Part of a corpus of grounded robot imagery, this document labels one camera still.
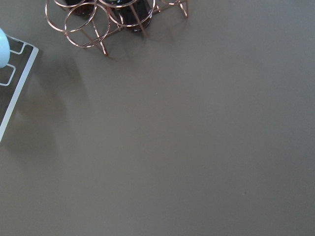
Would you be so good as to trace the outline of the bottle in copper rack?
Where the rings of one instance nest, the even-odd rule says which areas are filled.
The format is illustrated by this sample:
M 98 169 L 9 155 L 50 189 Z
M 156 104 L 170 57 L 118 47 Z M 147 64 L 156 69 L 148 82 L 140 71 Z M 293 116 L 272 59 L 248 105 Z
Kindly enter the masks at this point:
M 152 6 L 147 0 L 104 0 L 110 17 L 119 26 L 133 32 L 146 28 L 152 18 Z

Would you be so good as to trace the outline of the light blue cup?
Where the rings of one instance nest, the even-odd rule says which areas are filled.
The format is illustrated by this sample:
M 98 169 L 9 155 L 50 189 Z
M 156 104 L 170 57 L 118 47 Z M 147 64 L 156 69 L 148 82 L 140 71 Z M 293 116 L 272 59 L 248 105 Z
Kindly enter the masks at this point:
M 0 67 L 4 68 L 10 59 L 10 46 L 4 31 L 0 29 Z

